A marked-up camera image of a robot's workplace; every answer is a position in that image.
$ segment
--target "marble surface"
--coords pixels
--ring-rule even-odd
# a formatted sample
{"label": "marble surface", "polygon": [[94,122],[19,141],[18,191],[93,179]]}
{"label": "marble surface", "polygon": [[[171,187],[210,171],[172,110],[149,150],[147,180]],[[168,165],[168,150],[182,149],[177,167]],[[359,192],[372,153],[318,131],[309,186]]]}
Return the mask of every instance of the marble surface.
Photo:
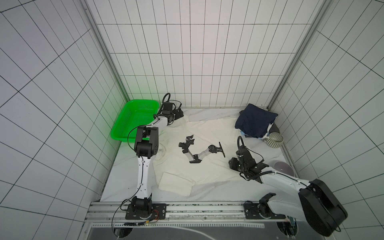
{"label": "marble surface", "polygon": [[[238,108],[206,108],[206,109],[183,109],[184,116],[189,121],[205,121],[218,118],[236,118],[239,116]],[[245,145],[261,154],[265,163],[273,165],[276,161],[286,162],[281,149],[268,147],[262,140],[255,138],[243,138]],[[256,161],[260,156],[251,153]],[[136,192],[138,163],[135,152],[130,149],[128,143],[122,142],[115,162],[108,177],[105,189],[101,196],[101,202],[121,202],[131,197]],[[226,181],[212,184],[195,185],[191,195],[180,196],[172,192],[162,191],[157,188],[153,166],[149,170],[149,185],[152,186],[152,200],[158,201],[245,201],[259,200],[269,191],[275,188],[260,184],[256,181]]]}

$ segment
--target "ribbed ceramic mug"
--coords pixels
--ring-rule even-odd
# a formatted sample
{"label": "ribbed ceramic mug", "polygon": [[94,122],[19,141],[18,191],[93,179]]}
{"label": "ribbed ceramic mug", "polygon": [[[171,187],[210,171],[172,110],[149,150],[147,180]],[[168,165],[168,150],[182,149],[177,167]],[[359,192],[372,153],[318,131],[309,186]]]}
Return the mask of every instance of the ribbed ceramic mug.
{"label": "ribbed ceramic mug", "polygon": [[263,138],[263,141],[271,148],[279,148],[283,144],[284,138],[278,132],[273,132],[269,136]]}

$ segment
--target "gray floor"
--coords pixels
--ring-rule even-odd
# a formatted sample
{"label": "gray floor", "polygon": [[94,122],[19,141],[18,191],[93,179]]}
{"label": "gray floor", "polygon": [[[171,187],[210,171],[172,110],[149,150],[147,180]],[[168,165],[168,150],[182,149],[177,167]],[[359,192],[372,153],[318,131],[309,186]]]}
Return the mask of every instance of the gray floor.
{"label": "gray floor", "polygon": [[[232,239],[263,239],[276,240],[287,239],[274,222],[266,222],[265,228],[246,227],[194,227],[216,240]],[[110,228],[93,228],[88,240],[115,240]],[[195,232],[175,228],[136,228],[124,240],[153,239],[153,240],[209,240],[209,238]],[[296,240],[324,240],[324,237],[316,233],[307,223],[298,222],[298,234]]]}

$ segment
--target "black mounting plate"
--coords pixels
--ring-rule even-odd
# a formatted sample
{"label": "black mounting plate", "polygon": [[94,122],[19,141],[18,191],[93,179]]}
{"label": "black mounting plate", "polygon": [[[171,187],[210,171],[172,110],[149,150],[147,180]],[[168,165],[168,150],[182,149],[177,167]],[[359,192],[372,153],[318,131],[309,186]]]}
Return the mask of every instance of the black mounting plate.
{"label": "black mounting plate", "polygon": [[[160,213],[159,220],[166,218],[166,212],[167,212],[167,204],[154,204],[152,203],[152,210],[157,210]],[[157,217],[157,213],[153,212],[151,215],[149,215],[148,218],[143,219],[139,217],[138,215],[135,215],[132,211],[132,205],[128,205],[127,213],[125,215],[126,220],[148,220],[153,219]]]}
{"label": "black mounting plate", "polygon": [[[258,210],[258,203],[250,203],[246,202],[244,203],[244,213],[246,219],[266,219],[262,217]],[[286,216],[282,214],[272,214],[270,218],[268,219],[285,219]]]}

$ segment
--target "navy blue cloth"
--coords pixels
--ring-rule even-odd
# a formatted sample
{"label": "navy blue cloth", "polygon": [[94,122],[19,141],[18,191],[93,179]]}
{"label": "navy blue cloth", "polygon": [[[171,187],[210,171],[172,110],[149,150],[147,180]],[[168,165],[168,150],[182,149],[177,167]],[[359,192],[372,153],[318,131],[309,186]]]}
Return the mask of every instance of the navy blue cloth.
{"label": "navy blue cloth", "polygon": [[268,112],[255,105],[248,104],[244,111],[240,113],[235,128],[251,137],[263,137],[267,133],[269,124],[273,123],[277,116],[277,113]]}

